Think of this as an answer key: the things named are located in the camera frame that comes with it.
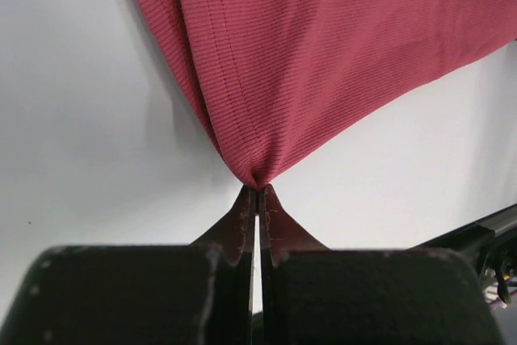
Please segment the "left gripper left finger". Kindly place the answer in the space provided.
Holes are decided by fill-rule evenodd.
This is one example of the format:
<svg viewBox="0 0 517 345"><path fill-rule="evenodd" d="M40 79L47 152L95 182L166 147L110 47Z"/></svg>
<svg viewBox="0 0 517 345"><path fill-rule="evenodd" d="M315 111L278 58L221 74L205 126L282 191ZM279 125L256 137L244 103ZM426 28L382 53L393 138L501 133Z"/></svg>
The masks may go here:
<svg viewBox="0 0 517 345"><path fill-rule="evenodd" d="M29 267L4 344L248 344L256 194L185 246L54 246Z"/></svg>

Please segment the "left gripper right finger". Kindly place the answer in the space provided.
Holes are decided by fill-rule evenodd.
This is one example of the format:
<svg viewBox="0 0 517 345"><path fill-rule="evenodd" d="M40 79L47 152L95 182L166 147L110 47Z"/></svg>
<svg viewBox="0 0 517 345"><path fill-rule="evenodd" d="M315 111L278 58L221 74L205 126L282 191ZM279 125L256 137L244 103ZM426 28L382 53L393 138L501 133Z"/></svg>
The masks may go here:
<svg viewBox="0 0 517 345"><path fill-rule="evenodd" d="M473 266L454 250L331 250L260 193L267 344L501 344Z"/></svg>

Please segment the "pink tank top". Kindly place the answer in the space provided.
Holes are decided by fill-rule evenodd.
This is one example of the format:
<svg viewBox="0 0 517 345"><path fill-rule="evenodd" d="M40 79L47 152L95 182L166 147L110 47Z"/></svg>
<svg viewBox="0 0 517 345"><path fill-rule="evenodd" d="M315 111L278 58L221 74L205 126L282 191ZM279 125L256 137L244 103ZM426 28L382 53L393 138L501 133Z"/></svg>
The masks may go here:
<svg viewBox="0 0 517 345"><path fill-rule="evenodd" d="M516 0L137 0L232 173L261 188L516 37Z"/></svg>

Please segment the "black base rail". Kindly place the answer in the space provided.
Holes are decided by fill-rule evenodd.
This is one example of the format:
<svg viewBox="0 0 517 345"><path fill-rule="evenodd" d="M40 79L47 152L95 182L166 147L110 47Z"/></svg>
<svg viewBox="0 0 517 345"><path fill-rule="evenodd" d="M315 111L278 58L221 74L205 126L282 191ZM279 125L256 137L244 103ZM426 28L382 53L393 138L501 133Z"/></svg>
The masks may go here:
<svg viewBox="0 0 517 345"><path fill-rule="evenodd" d="M482 278L487 271L516 272L516 204L454 229L418 247L454 250Z"/></svg>

